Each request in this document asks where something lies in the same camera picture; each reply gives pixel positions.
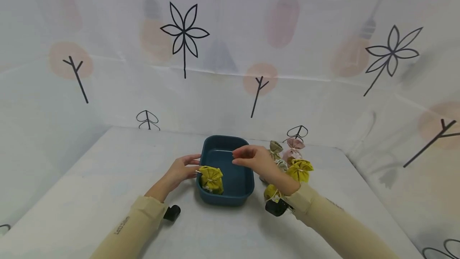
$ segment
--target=hand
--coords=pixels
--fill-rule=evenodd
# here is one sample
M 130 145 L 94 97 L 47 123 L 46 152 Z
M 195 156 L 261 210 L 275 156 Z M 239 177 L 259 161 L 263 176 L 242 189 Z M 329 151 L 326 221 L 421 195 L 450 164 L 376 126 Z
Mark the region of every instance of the hand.
M 200 162 L 196 159 L 200 157 L 201 154 L 192 154 L 176 159 L 166 174 L 145 193 L 145 196 L 164 202 L 169 192 L 176 189 L 182 181 L 196 177 L 196 171 L 200 169 Z
M 245 145 L 233 151 L 233 158 L 233 164 L 251 168 L 284 195 L 290 196 L 300 188 L 300 183 L 282 172 L 263 146 Z

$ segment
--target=white tabletop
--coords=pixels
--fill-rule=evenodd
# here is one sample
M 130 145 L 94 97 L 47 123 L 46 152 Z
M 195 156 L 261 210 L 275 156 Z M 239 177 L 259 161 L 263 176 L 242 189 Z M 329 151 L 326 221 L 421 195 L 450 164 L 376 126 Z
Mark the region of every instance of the white tabletop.
M 111 128 L 0 239 L 0 258 L 85 259 L 176 157 L 200 153 L 207 136 Z M 248 140 L 268 146 L 268 142 Z M 310 184 L 374 230 L 402 259 L 422 258 L 345 155 L 306 146 Z M 194 181 L 167 198 L 182 213 L 162 223 L 143 258 L 340 258 L 312 229 L 286 212 L 264 210 L 264 185 L 242 207 L 204 204 Z

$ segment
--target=cuff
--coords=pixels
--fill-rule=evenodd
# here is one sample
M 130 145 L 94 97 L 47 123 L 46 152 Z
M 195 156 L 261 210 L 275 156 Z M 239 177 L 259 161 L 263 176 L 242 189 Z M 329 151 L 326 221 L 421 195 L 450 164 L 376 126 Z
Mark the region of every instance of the cuff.
M 291 196 L 285 196 L 285 201 L 294 208 L 294 215 L 307 214 L 318 192 L 308 183 L 300 183 L 300 188 Z
M 166 213 L 167 206 L 155 198 L 139 196 L 131 205 L 131 210 L 139 210 L 151 219 L 162 219 Z

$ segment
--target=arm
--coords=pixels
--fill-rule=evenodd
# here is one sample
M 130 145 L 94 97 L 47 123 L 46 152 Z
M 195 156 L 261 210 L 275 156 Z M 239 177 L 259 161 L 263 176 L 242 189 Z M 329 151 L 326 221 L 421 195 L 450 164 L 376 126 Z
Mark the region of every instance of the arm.
M 167 173 L 144 196 L 139 196 L 131 206 L 130 212 L 106 236 L 94 251 L 90 259 L 134 259 L 158 229 L 166 213 L 167 206 L 163 204 L 169 192 L 179 184 L 196 177 L 199 169 L 200 154 L 178 158 Z
M 374 232 L 342 208 L 319 195 L 307 183 L 300 184 L 281 172 L 262 146 L 244 146 L 233 152 L 236 165 L 251 168 L 285 195 L 294 215 L 344 259 L 397 259 Z

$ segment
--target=beige sleeve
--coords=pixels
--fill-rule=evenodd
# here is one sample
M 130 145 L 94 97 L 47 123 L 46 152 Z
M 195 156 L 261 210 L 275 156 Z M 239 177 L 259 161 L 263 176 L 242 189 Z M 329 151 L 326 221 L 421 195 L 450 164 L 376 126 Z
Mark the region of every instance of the beige sleeve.
M 396 254 L 374 232 L 307 183 L 286 202 L 294 215 L 321 235 L 344 259 L 397 259 Z
M 139 196 L 130 212 L 106 236 L 90 259 L 136 259 L 143 245 L 158 229 L 167 206 Z

